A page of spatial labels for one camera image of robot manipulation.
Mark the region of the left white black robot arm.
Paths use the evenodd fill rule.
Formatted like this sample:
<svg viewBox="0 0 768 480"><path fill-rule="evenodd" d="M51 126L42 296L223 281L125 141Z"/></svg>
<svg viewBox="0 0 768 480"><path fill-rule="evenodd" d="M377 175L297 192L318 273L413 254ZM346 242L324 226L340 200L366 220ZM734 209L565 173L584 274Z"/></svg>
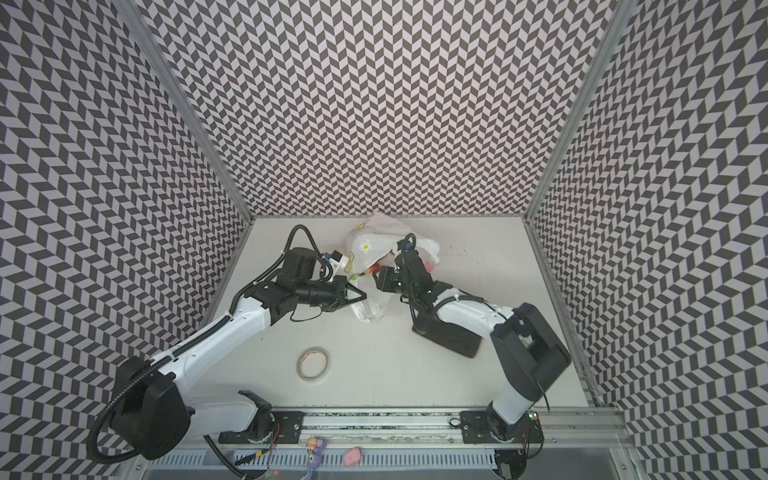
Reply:
<svg viewBox="0 0 768 480"><path fill-rule="evenodd" d="M201 399L193 387L230 352L264 332L300 304L334 312L366 300L344 275L335 274L316 251L296 247L273 268L244 286L219 319L178 345L143 360L132 357L117 370L113 394L87 439L90 458L98 435L109 427L130 446L112 457L158 459L186 439L224 432L254 443L269 442L276 428L270 403L250 390L227 398Z"/></svg>

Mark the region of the white lemon print plastic bag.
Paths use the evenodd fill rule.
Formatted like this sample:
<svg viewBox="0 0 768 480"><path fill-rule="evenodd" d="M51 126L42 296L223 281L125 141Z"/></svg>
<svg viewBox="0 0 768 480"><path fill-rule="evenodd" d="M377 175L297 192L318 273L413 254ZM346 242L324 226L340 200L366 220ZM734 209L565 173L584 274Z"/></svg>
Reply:
<svg viewBox="0 0 768 480"><path fill-rule="evenodd" d="M343 238L343 251L349 257L345 272L351 284L367 294L367 299L353 304L351 310L364 323L380 321L392 294L379 291L369 269L375 264L393 266L397 243L413 230L405 223L383 213L371 217L350 230Z"/></svg>

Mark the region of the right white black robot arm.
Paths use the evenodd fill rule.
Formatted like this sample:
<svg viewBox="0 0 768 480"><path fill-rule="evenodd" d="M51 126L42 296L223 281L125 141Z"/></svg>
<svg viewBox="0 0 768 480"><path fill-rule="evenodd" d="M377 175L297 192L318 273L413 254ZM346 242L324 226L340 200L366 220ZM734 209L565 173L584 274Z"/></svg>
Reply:
<svg viewBox="0 0 768 480"><path fill-rule="evenodd" d="M530 303L502 307L433 279L412 234L398 242L393 267L374 272L378 290L409 306L412 330L467 358L484 339L505 375L500 395L486 409L492 437L509 442L523 418L572 363L570 352L540 310Z"/></svg>

